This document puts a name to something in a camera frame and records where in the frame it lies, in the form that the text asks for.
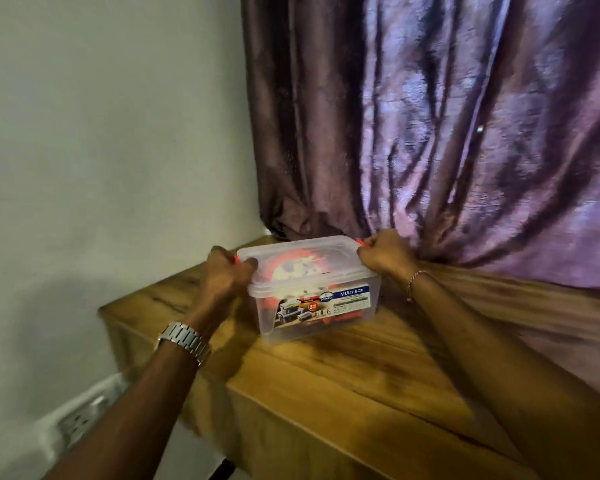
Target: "wood grain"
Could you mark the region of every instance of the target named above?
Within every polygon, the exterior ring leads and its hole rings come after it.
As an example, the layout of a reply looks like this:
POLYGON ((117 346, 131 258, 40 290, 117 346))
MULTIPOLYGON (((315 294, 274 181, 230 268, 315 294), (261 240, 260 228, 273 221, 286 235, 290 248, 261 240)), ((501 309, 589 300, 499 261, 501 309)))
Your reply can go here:
MULTIPOLYGON (((600 390, 600 294, 426 267, 600 390)), ((201 272, 100 309, 121 370, 139 373, 160 332, 192 305, 201 272)), ((238 300, 212 346, 184 423, 256 479, 536 478, 428 320, 390 283, 375 321, 278 346, 261 341, 250 303, 238 300)))

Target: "black object on floor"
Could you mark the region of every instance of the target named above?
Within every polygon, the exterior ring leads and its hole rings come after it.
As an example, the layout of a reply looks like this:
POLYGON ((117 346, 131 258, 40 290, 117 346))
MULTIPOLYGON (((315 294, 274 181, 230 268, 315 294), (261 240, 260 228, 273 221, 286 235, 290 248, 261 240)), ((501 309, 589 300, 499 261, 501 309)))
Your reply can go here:
POLYGON ((234 471, 235 465, 225 458, 216 471, 211 474, 209 480, 229 480, 234 471))

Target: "curtain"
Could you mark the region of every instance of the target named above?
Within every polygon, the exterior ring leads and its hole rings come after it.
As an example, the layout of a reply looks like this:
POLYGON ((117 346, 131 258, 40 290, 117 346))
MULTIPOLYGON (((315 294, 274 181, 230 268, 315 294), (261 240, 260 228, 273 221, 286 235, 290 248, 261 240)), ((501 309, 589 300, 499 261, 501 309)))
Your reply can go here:
POLYGON ((600 287, 600 0, 242 0, 261 215, 600 287))

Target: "bracelet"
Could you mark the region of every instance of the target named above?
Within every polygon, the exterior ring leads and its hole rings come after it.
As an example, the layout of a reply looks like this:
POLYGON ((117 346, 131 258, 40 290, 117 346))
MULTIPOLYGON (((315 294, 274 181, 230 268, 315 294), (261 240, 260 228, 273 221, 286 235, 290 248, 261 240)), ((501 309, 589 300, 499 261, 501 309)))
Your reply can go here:
POLYGON ((420 269, 418 271, 416 271, 413 276, 411 277, 411 279, 409 279, 409 282, 407 283, 407 301, 413 301, 413 293, 411 291, 411 287, 413 285, 414 280, 418 277, 419 274, 426 274, 428 275, 430 278, 433 278, 432 275, 429 274, 428 271, 425 271, 424 269, 420 269))

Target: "white wall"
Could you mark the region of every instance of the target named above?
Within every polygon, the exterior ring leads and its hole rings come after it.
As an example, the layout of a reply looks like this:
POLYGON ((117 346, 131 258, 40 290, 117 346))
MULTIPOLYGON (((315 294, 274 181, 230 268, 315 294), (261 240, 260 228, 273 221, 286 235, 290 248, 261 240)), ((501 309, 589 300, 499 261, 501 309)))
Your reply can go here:
POLYGON ((239 0, 0 0, 0 470, 99 305, 261 234, 239 0))

